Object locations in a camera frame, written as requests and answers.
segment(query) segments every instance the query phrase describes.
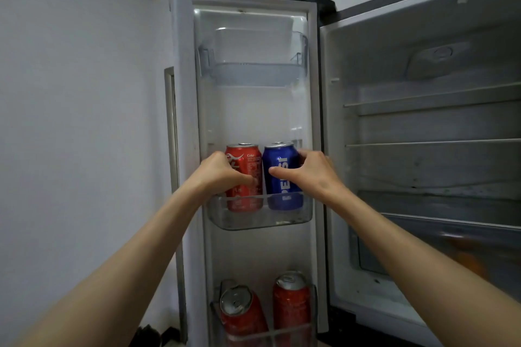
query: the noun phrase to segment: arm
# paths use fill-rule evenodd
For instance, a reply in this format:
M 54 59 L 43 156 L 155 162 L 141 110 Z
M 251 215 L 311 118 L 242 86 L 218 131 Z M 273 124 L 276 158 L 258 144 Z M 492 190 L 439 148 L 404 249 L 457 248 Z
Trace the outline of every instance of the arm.
M 301 154 L 301 168 L 273 167 L 270 173 L 295 182 L 345 219 L 443 345 L 521 345 L 519 303 L 373 210 L 343 185 L 323 153 Z
M 128 346 L 195 211 L 213 194 L 250 185 L 213 153 L 122 248 L 47 313 L 20 347 Z

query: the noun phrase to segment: red soda can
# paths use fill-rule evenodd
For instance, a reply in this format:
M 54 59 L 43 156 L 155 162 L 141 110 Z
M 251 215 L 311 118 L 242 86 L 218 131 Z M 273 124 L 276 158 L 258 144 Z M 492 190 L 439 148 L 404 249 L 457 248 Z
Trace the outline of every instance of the red soda can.
M 266 345 L 266 338 L 244 341 L 233 339 L 233 336 L 249 336 L 268 331 L 268 324 L 260 302 L 255 292 L 245 285 L 229 288 L 221 295 L 220 317 L 228 334 L 230 347 L 264 347 Z
M 273 286 L 273 323 L 275 329 L 311 324 L 310 288 L 299 271 L 285 271 Z M 311 326 L 276 337 L 277 347 L 310 346 Z
M 228 198 L 262 195 L 262 154 L 257 144 L 229 144 L 226 157 L 238 172 L 249 174 L 257 179 L 254 187 L 238 185 L 226 191 Z M 261 198 L 247 198 L 228 201 L 228 209 L 233 212 L 260 210 L 264 201 Z

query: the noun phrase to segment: pepsi can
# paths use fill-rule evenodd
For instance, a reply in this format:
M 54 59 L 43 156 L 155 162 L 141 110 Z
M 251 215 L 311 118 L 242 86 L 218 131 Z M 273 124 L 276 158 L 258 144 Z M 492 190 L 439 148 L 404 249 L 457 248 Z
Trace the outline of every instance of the pepsi can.
M 290 142 L 277 142 L 264 147 L 262 155 L 264 177 L 266 179 L 266 193 L 287 193 L 287 195 L 276 195 L 268 197 L 268 206 L 272 210 L 296 210 L 304 203 L 302 190 L 288 180 L 279 180 L 269 173 L 271 166 L 280 166 L 287 169 L 300 167 L 300 156 L 298 151 Z

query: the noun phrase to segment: open refrigerator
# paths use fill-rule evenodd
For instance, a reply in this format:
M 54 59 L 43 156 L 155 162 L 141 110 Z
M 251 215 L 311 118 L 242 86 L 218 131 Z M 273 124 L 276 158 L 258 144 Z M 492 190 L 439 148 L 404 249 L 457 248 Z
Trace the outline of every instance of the open refrigerator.
M 375 0 L 341 12 L 328 0 L 170 0 L 170 10 L 173 189 L 230 143 L 323 150 L 377 211 L 521 300 L 518 0 Z M 272 286 L 287 270 L 314 291 L 309 345 L 346 335 L 342 313 L 440 345 L 330 209 L 304 196 L 298 211 L 264 200 L 233 213 L 227 200 L 198 210 L 177 253 L 187 345 L 230 344 L 213 309 L 229 279 L 257 293 L 270 328 L 259 337 L 277 344 Z

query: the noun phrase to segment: can lid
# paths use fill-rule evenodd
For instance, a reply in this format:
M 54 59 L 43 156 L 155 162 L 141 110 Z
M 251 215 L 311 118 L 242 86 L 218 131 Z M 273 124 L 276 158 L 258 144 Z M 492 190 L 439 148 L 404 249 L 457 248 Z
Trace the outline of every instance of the can lid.
M 258 147 L 258 144 L 251 143 L 237 143 L 237 144 L 228 144 L 227 147 L 230 148 L 244 148 L 244 147 Z
M 271 143 L 267 146 L 264 146 L 264 148 L 282 148 L 290 146 L 293 146 L 293 143 L 291 141 L 276 141 L 275 143 Z
M 277 277 L 276 283 L 287 291 L 299 291 L 307 286 L 306 278 L 299 271 L 285 271 Z
M 220 308 L 228 316 L 241 315 L 248 311 L 253 300 L 250 288 L 245 285 L 226 290 L 220 301 Z

